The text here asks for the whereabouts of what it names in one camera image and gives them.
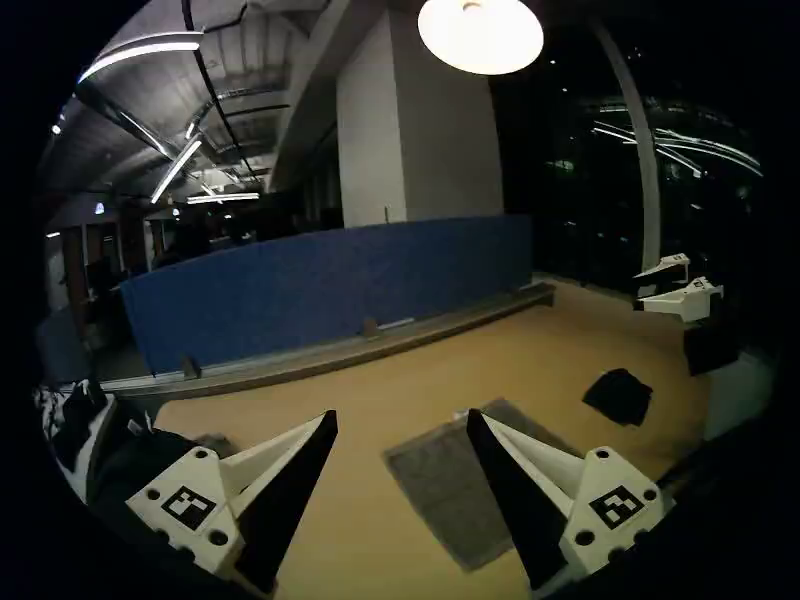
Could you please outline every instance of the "blue fabric panel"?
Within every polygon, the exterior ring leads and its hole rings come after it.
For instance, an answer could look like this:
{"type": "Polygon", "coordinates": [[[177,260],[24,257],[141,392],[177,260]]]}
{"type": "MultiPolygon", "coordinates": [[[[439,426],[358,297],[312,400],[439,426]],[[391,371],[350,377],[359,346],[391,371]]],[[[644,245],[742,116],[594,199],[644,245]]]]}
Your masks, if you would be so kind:
{"type": "Polygon", "coordinates": [[[442,314],[526,283],[527,217],[448,219],[252,244],[122,286],[151,370],[201,366],[353,336],[442,314]]]}

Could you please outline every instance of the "ceiling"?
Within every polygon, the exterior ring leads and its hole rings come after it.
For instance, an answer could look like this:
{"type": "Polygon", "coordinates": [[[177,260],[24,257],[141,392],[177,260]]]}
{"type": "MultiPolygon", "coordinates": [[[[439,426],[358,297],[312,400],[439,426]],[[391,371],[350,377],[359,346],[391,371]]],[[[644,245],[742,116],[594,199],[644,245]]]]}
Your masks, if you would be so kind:
{"type": "MultiPolygon", "coordinates": [[[[191,3],[195,29],[206,30],[200,45],[203,62],[236,141],[257,175],[263,175],[275,149],[277,121],[286,108],[285,91],[296,57],[327,4],[327,0],[191,3]]],[[[185,30],[181,0],[152,0],[109,41],[107,49],[140,36],[185,30]]],[[[124,111],[125,119],[137,126],[126,131],[98,114],[79,90],[84,102],[75,95],[67,102],[58,123],[61,134],[53,135],[40,164],[38,181],[45,191],[149,195],[170,160],[147,140],[155,138],[175,154],[186,144],[185,133],[193,120],[199,121],[207,144],[187,165],[188,171],[216,166],[247,174],[234,140],[210,102],[194,53],[128,59],[88,81],[100,98],[124,111]],[[149,135],[141,135],[142,130],[149,135]]],[[[196,193],[199,185],[189,180],[186,192],[196,193]]]]}

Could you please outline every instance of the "wall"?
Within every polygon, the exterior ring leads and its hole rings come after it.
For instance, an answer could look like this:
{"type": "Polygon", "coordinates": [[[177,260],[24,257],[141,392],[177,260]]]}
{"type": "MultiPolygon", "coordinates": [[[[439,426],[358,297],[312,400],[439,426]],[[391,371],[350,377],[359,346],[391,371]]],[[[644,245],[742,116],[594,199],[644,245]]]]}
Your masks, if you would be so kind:
{"type": "Polygon", "coordinates": [[[337,117],[345,227],[405,221],[397,85],[389,13],[339,75],[337,117]]]}
{"type": "Polygon", "coordinates": [[[45,238],[47,303],[52,312],[69,304],[61,236],[45,238]]]}
{"type": "Polygon", "coordinates": [[[106,201],[102,194],[84,194],[73,196],[50,219],[47,224],[47,231],[59,231],[67,227],[80,227],[93,223],[113,223],[119,219],[119,215],[106,201]],[[105,202],[105,212],[102,215],[94,214],[94,209],[98,202],[105,202]]]}
{"type": "Polygon", "coordinates": [[[346,227],[503,214],[488,80],[434,57],[416,15],[384,11],[337,91],[346,227]]]}
{"type": "Polygon", "coordinates": [[[177,371],[358,335],[469,306],[530,281],[527,217],[305,234],[223,250],[121,286],[151,371],[177,371]]]}
{"type": "Polygon", "coordinates": [[[388,14],[408,220],[503,214],[488,78],[454,69],[431,54],[416,15],[388,14]]]}

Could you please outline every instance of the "pipe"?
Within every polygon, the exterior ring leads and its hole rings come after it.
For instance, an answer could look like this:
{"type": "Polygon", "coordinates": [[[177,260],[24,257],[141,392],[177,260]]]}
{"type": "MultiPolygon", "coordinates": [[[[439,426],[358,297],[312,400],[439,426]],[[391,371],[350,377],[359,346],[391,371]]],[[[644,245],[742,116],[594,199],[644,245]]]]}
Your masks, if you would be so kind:
{"type": "Polygon", "coordinates": [[[223,23],[222,25],[215,25],[214,27],[209,27],[205,30],[205,33],[214,33],[215,31],[222,31],[223,29],[228,29],[229,27],[236,27],[242,22],[244,18],[244,13],[247,12],[247,2],[242,4],[242,8],[239,9],[239,16],[236,17],[233,21],[228,21],[227,23],[223,23]]]}
{"type": "Polygon", "coordinates": [[[158,134],[144,125],[139,119],[119,106],[116,102],[106,98],[95,85],[84,81],[75,89],[75,96],[85,106],[97,114],[105,117],[116,126],[124,129],[140,142],[147,144],[168,160],[175,160],[177,150],[166,140],[159,138],[158,134]]]}
{"type": "MultiPolygon", "coordinates": [[[[271,92],[283,92],[283,89],[275,89],[273,86],[259,86],[254,88],[237,88],[233,90],[226,90],[217,94],[217,100],[220,102],[230,100],[231,98],[243,98],[245,96],[257,96],[258,94],[269,94],[271,92]]],[[[197,128],[208,116],[209,111],[213,108],[214,101],[208,100],[200,108],[198,108],[186,124],[186,132],[189,137],[197,131],[197,128]]]]}
{"type": "MultiPolygon", "coordinates": [[[[194,31],[194,20],[192,19],[192,0],[181,0],[181,7],[183,9],[183,22],[186,25],[187,31],[194,31]]],[[[225,129],[228,132],[228,135],[231,138],[231,141],[236,146],[236,150],[239,153],[239,157],[244,162],[247,170],[250,172],[250,175],[253,179],[256,178],[255,173],[253,173],[253,169],[250,167],[250,163],[247,162],[247,158],[244,156],[241,147],[239,146],[239,140],[236,139],[236,135],[233,133],[233,129],[231,128],[231,124],[228,123],[228,119],[225,117],[225,113],[222,110],[222,106],[217,99],[217,92],[214,90],[214,84],[211,83],[211,77],[208,75],[208,70],[206,70],[205,62],[203,61],[203,53],[198,49],[194,51],[194,58],[197,62],[197,68],[200,70],[200,75],[203,77],[203,82],[206,84],[206,89],[208,90],[211,99],[214,102],[214,106],[217,108],[217,112],[219,113],[219,118],[222,120],[222,124],[225,125],[225,129]]]]}

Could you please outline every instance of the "ceiling light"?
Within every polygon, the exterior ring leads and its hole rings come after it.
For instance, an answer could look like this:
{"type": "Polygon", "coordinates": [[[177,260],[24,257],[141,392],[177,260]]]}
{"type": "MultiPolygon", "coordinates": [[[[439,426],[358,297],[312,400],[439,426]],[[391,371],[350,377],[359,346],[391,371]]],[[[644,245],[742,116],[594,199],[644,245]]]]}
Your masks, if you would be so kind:
{"type": "Polygon", "coordinates": [[[667,158],[671,158],[677,163],[682,164],[684,167],[688,167],[692,170],[692,175],[695,176],[696,179],[700,179],[702,173],[700,170],[692,163],[690,163],[687,159],[683,158],[682,155],[678,154],[677,152],[667,152],[663,148],[656,148],[656,152],[659,154],[663,154],[667,158]]]}
{"type": "Polygon", "coordinates": [[[417,26],[439,60],[479,75],[519,71],[544,45],[539,20],[519,0],[428,0],[417,26]]]}
{"type": "Polygon", "coordinates": [[[188,204],[206,204],[208,202],[224,202],[227,200],[258,200],[258,193],[242,193],[242,194],[217,194],[216,196],[189,196],[187,198],[188,204]]]}
{"type": "Polygon", "coordinates": [[[170,155],[167,153],[167,151],[164,149],[164,146],[163,146],[163,145],[161,145],[161,142],[159,142],[159,141],[158,141],[156,138],[154,138],[154,137],[153,137],[153,135],[152,135],[152,134],[151,134],[149,131],[147,131],[147,130],[146,130],[144,127],[142,127],[141,125],[139,125],[139,123],[137,123],[137,122],[136,122],[134,119],[131,119],[131,118],[130,118],[130,117],[127,115],[127,114],[125,114],[124,112],[120,112],[120,114],[121,114],[121,115],[122,115],[124,118],[128,119],[128,122],[129,122],[129,123],[131,123],[131,124],[132,124],[134,127],[136,127],[136,129],[138,129],[139,131],[141,131],[141,132],[142,132],[142,133],[143,133],[143,134],[144,134],[144,135],[147,137],[147,139],[149,139],[151,142],[153,142],[153,144],[155,144],[155,146],[156,146],[156,149],[158,149],[158,151],[159,151],[159,152],[161,152],[161,154],[163,154],[163,155],[164,155],[164,156],[166,156],[167,158],[171,158],[171,156],[170,156],[170,155]]]}
{"type": "Polygon", "coordinates": [[[167,189],[167,186],[175,179],[175,176],[178,172],[183,168],[183,165],[192,158],[192,154],[194,154],[200,145],[203,143],[200,139],[193,138],[193,141],[190,141],[186,148],[178,155],[178,158],[175,159],[175,162],[172,163],[172,166],[167,171],[167,174],[161,180],[161,183],[158,184],[156,191],[153,192],[153,198],[150,200],[151,204],[155,204],[158,202],[158,199],[161,197],[161,194],[164,193],[164,190],[167,189]]]}
{"type": "Polygon", "coordinates": [[[714,152],[713,150],[707,150],[705,148],[697,148],[695,146],[686,146],[686,145],[683,145],[683,144],[673,144],[673,143],[668,143],[668,142],[659,142],[658,145],[659,146],[666,146],[667,148],[681,148],[683,150],[693,150],[694,152],[702,152],[703,154],[710,154],[712,156],[716,156],[716,157],[719,157],[719,158],[724,158],[725,160],[729,160],[732,163],[736,163],[737,165],[739,165],[741,167],[744,167],[745,169],[749,169],[750,171],[752,171],[753,173],[755,173],[759,177],[763,177],[764,176],[764,174],[759,169],[754,167],[753,165],[748,164],[743,160],[739,160],[737,158],[734,158],[733,156],[728,156],[726,154],[720,154],[719,152],[714,152]]]}
{"type": "Polygon", "coordinates": [[[129,40],[108,52],[101,54],[92,63],[83,75],[78,79],[78,83],[91,77],[101,69],[105,69],[115,63],[145,54],[156,52],[178,52],[193,51],[200,48],[200,40],[203,37],[202,31],[175,31],[171,33],[156,33],[145,37],[129,40]]]}

